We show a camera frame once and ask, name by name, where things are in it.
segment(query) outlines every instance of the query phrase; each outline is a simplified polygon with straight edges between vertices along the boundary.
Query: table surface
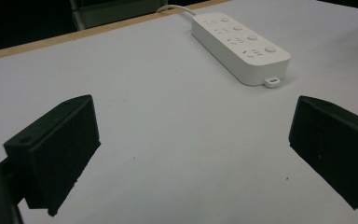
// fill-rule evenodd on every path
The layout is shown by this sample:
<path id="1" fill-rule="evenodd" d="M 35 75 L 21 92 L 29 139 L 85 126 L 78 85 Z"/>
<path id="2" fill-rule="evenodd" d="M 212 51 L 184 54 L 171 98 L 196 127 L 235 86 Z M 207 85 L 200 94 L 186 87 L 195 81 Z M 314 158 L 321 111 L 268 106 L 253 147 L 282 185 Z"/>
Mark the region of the table surface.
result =
<path id="1" fill-rule="evenodd" d="M 300 95 L 358 115 L 358 9 L 233 0 L 223 12 L 291 53 L 277 89 L 248 87 L 190 33 L 188 14 L 0 58 L 0 160 L 14 134 L 91 94 L 102 145 L 55 217 L 25 223 L 358 223 L 289 147 Z"/>

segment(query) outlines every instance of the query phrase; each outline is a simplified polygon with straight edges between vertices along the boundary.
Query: dark background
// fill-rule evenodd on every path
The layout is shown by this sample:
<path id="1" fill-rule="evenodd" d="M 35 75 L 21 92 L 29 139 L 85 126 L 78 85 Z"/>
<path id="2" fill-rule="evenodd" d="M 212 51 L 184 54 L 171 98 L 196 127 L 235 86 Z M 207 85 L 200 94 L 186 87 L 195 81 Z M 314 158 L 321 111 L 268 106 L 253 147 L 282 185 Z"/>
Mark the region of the dark background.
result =
<path id="1" fill-rule="evenodd" d="M 78 0 L 90 6 L 112 0 Z M 187 6 L 205 0 L 172 0 Z M 69 0 L 0 0 L 0 49 L 75 32 Z"/>

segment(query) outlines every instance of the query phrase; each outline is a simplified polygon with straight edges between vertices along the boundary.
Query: power strip switch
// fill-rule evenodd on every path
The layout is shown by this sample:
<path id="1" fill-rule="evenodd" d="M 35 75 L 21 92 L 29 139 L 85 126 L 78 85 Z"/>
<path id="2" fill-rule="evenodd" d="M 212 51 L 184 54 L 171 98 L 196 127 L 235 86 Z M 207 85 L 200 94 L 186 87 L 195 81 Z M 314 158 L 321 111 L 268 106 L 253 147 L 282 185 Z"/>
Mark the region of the power strip switch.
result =
<path id="1" fill-rule="evenodd" d="M 194 16 L 191 34 L 241 83 L 280 86 L 290 54 L 228 15 Z"/>

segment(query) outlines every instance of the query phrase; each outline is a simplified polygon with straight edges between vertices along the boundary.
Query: white cable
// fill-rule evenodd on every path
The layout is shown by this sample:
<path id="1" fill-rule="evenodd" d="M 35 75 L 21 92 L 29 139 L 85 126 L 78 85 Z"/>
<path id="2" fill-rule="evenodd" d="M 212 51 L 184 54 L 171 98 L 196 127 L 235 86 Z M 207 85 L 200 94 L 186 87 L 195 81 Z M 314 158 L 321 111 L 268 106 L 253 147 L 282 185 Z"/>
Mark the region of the white cable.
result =
<path id="1" fill-rule="evenodd" d="M 77 22 L 75 20 L 75 14 L 74 13 L 72 13 L 72 21 L 74 22 L 75 28 L 79 31 L 79 26 L 77 25 Z"/>
<path id="2" fill-rule="evenodd" d="M 164 10 L 167 10 L 167 9 L 170 9 L 170 8 L 179 8 L 179 9 L 182 9 L 183 11 L 186 11 L 188 13 L 190 13 L 191 15 L 195 16 L 197 15 L 193 10 L 191 10 L 190 8 L 188 7 L 181 7 L 181 6 L 177 6 L 177 5 L 167 5 L 167 6 L 164 6 L 164 7 L 161 7 L 159 9 L 157 9 L 157 13 L 161 12 L 161 11 L 164 11 Z"/>
<path id="3" fill-rule="evenodd" d="M 70 2 L 71 2 L 71 9 L 72 9 L 72 18 L 75 18 L 74 24 L 75 24 L 76 29 L 78 31 L 85 30 L 86 27 L 84 26 L 84 23 L 81 20 L 80 12 L 78 10 L 76 0 L 70 0 Z"/>

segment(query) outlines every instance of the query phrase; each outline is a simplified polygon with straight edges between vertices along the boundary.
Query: power strip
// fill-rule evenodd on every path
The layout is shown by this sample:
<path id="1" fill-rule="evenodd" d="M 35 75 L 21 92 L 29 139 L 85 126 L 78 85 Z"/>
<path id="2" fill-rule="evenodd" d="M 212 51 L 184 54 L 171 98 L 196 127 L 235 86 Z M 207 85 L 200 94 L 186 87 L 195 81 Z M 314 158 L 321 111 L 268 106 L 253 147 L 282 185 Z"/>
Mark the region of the power strip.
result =
<path id="1" fill-rule="evenodd" d="M 228 15 L 194 16 L 191 34 L 241 83 L 280 86 L 290 54 Z"/>

